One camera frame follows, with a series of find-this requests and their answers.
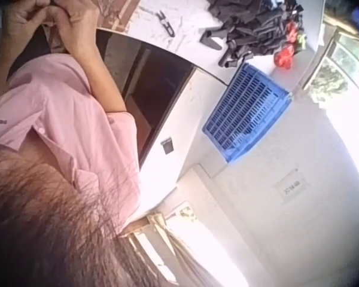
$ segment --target woman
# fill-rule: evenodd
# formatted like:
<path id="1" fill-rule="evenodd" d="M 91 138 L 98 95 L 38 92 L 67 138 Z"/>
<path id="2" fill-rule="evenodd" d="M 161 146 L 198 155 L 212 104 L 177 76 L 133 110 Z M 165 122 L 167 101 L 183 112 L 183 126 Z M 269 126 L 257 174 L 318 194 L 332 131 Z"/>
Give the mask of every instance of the woman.
<path id="1" fill-rule="evenodd" d="M 4 13 L 0 286 L 128 286 L 121 270 L 156 285 L 116 236 L 139 206 L 136 126 L 96 46 L 98 16 L 90 0 L 20 0 Z M 7 82 L 46 18 L 70 55 L 33 59 Z"/>

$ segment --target blue plastic basket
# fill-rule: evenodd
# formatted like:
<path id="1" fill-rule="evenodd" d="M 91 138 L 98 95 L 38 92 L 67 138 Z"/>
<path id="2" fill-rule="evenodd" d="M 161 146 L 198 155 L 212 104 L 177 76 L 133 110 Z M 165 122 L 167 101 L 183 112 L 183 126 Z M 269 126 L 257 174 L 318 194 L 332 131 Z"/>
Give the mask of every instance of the blue plastic basket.
<path id="1" fill-rule="evenodd" d="M 247 153 L 290 103 L 288 91 L 243 64 L 202 131 L 230 163 Z"/>

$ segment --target red object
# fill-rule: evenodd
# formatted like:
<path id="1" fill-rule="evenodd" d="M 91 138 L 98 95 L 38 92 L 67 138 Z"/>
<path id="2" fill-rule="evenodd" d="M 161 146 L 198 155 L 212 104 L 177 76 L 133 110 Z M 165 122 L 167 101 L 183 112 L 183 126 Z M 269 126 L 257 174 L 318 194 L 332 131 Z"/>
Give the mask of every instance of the red object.
<path id="1" fill-rule="evenodd" d="M 282 51 L 275 53 L 274 63 L 281 68 L 290 69 L 293 65 L 295 48 L 293 44 L 287 45 Z"/>
<path id="2" fill-rule="evenodd" d="M 290 43 L 295 43 L 298 39 L 298 26 L 295 22 L 289 22 L 286 25 L 287 40 Z"/>

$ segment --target pink shirt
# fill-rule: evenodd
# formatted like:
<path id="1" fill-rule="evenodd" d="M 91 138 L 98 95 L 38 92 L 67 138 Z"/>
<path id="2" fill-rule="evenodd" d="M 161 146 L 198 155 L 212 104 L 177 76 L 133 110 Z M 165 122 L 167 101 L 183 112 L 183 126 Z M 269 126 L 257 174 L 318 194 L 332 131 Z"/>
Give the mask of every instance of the pink shirt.
<path id="1" fill-rule="evenodd" d="M 135 120 L 127 112 L 106 114 L 71 56 L 50 54 L 22 66 L 0 97 L 0 121 L 0 144 L 18 151 L 34 128 L 78 192 L 105 195 L 118 232 L 129 223 L 140 196 Z"/>

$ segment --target finger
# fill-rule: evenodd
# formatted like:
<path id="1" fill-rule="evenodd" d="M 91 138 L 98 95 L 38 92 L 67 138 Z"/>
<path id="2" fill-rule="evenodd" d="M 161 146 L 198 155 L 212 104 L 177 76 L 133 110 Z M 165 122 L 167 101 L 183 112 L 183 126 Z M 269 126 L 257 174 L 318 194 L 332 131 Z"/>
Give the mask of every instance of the finger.
<path id="1" fill-rule="evenodd" d="M 47 18 L 48 7 L 40 9 L 30 20 L 28 24 L 31 25 L 35 30 L 40 26 Z"/>
<path id="2" fill-rule="evenodd" d="M 76 13 L 81 6 L 80 0 L 54 0 L 57 6 L 63 8 L 69 15 Z"/>
<path id="3" fill-rule="evenodd" d="M 16 5 L 19 9 L 24 11 L 30 11 L 35 7 L 46 7 L 50 4 L 50 0 L 20 0 L 17 1 Z"/>
<path id="4" fill-rule="evenodd" d="M 59 32 L 64 33 L 64 31 L 66 31 L 71 25 L 67 13 L 60 7 L 56 6 L 49 6 L 47 9 L 48 15 L 53 18 Z"/>

